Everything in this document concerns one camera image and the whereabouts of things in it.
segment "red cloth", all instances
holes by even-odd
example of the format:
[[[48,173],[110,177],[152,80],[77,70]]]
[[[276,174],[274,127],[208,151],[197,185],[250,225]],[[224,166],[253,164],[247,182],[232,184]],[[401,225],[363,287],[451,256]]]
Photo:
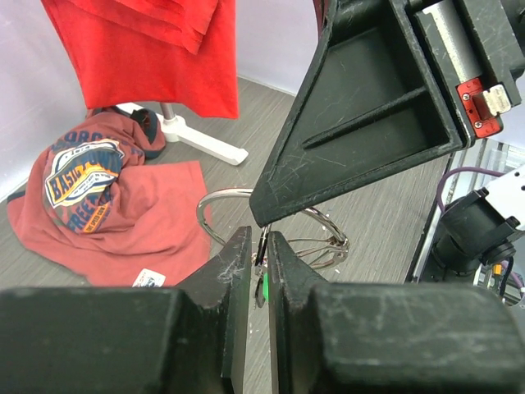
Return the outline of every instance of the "red cloth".
[[[180,5],[185,10],[185,16],[189,24],[200,34],[206,34],[210,20],[217,8],[218,0],[123,0],[128,3],[141,4],[149,2],[161,10],[168,10],[174,7],[174,3]]]
[[[206,188],[198,162],[142,165],[164,145],[147,122],[88,118],[40,154],[25,194],[9,199],[14,232],[96,286],[182,281],[208,260],[195,215]]]
[[[201,117],[239,117],[235,0],[217,3],[198,55],[72,2],[42,3],[73,63],[88,108],[158,101],[183,103]],[[104,4],[119,3],[106,0]],[[129,7],[124,10],[135,12]]]
[[[190,26],[186,26],[184,10],[179,5],[174,6],[177,8],[177,18],[171,21],[171,23],[166,23],[165,21],[155,19],[148,14],[137,12],[134,8],[121,4],[121,0],[67,1],[72,2],[78,8],[90,14],[133,30],[136,33],[145,34],[150,39],[157,39],[168,44],[184,47],[192,54],[199,52],[203,36],[191,29]]]

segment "white base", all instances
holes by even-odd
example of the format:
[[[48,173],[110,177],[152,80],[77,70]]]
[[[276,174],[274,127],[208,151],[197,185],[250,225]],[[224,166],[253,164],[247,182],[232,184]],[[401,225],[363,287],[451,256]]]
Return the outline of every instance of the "white base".
[[[143,108],[135,103],[119,104],[118,107],[128,113]],[[162,125],[162,133],[168,142],[184,142],[233,166],[238,166],[248,157],[246,149],[236,148],[192,129],[186,125],[183,117],[175,116],[173,119],[164,119],[164,116],[159,113],[157,116]]]

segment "metal frame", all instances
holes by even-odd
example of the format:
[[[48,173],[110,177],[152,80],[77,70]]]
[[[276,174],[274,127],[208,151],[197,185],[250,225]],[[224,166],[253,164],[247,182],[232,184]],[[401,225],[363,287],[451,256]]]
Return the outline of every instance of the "metal frame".
[[[210,227],[204,215],[204,211],[206,207],[212,202],[217,201],[219,199],[229,199],[229,198],[247,199],[252,194],[252,190],[253,189],[240,189],[240,188],[218,190],[218,191],[209,193],[208,195],[204,196],[199,201],[199,205],[197,206],[197,219],[199,220],[199,224],[210,235],[210,237],[213,238],[220,245],[225,245],[226,242],[221,238],[221,236],[217,234],[216,231],[214,231]],[[288,242],[290,243],[300,242],[300,241],[326,243],[326,245],[324,246],[299,250],[295,252],[297,254],[297,257],[301,259],[310,254],[322,252],[319,256],[317,256],[309,264],[310,267],[313,269],[329,268],[329,267],[333,267],[345,261],[349,253],[349,240],[346,234],[344,234],[344,232],[341,229],[339,229],[338,226],[332,220],[330,220],[326,215],[324,215],[322,212],[318,211],[315,208],[307,208],[301,212],[305,214],[306,216],[308,216],[309,218],[312,218],[313,220],[316,220],[317,222],[322,224],[332,234],[332,236],[324,240],[317,239],[317,238],[298,238],[298,239],[288,240]],[[256,259],[254,261],[255,266],[263,265],[264,252],[266,251],[266,246],[267,246],[267,235],[271,230],[271,226],[272,225],[265,226],[262,229],[261,240],[259,241],[259,251],[257,252]],[[330,254],[331,254],[330,259],[328,259],[327,261],[321,261],[322,258]]]

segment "wood-grain floor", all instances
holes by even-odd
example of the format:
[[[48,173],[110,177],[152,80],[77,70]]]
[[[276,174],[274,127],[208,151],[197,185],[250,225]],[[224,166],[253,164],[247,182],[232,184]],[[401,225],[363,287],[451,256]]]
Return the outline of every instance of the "wood-grain floor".
[[[197,130],[245,148],[249,156],[232,167],[184,144],[169,144],[160,163],[199,160],[208,191],[253,187],[290,110],[289,95],[240,80],[241,118],[202,119],[187,109],[176,111]],[[402,282],[434,199],[446,158],[363,187],[318,206],[347,234],[348,259],[323,275],[335,282]],[[82,277],[24,250],[11,231],[5,203],[0,211],[0,289],[14,286],[88,286]],[[226,238],[238,226],[255,226],[248,202],[226,200],[213,205],[216,229]],[[326,231],[303,215],[274,227],[286,236],[324,236]],[[212,252],[219,249],[213,246]],[[269,394],[270,355],[267,308],[250,308],[244,392]]]

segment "black cable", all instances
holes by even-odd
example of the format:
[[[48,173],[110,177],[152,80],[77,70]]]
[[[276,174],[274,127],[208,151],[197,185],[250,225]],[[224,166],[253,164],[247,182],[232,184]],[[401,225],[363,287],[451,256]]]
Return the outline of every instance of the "black cable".
[[[507,264],[507,269],[503,274],[500,285],[500,296],[505,296],[505,288],[507,287],[507,281],[509,280],[510,273],[512,272],[512,267],[514,266],[514,257],[509,257],[509,263]]]

